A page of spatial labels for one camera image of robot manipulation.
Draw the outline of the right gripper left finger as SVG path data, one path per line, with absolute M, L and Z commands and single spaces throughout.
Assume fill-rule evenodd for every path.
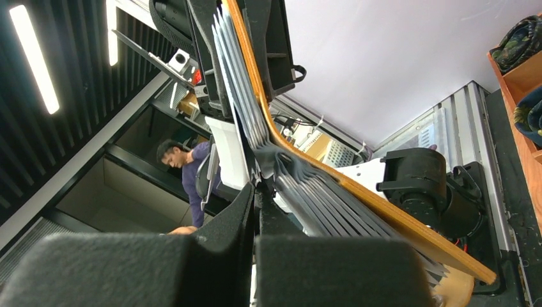
M 247 306 L 255 188 L 190 235 L 66 233 L 37 242 L 2 306 Z

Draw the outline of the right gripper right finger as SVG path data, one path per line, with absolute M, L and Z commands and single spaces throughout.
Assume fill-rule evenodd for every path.
M 433 306 L 422 263 L 398 240 L 309 237 L 258 189 L 258 306 Z

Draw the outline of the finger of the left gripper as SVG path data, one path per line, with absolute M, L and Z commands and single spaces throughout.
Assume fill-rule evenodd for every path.
M 268 101 L 295 87 L 286 5 L 283 0 L 248 0 L 243 15 Z
M 199 69 L 205 80 L 204 114 L 231 119 L 232 112 L 212 33 L 217 1 L 186 1 Z

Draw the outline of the yellow leather card holder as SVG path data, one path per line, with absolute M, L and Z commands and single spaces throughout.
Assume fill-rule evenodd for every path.
M 449 268 L 488 284 L 495 281 L 491 269 L 437 232 L 289 144 L 273 123 L 237 3 L 224 1 L 213 19 L 213 39 L 228 98 L 261 174 L 274 179 L 275 188 L 309 235 L 381 237 L 410 244 L 430 273 L 431 284 Z

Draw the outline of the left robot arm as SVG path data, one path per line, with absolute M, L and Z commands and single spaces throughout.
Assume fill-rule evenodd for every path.
M 261 174 L 311 235 L 461 240 L 483 217 L 464 168 L 431 149 L 389 152 L 374 184 L 359 184 L 303 153 L 275 127 L 269 104 L 298 82 L 283 1 L 150 1 L 159 31 L 189 49 L 212 101 L 240 121 Z

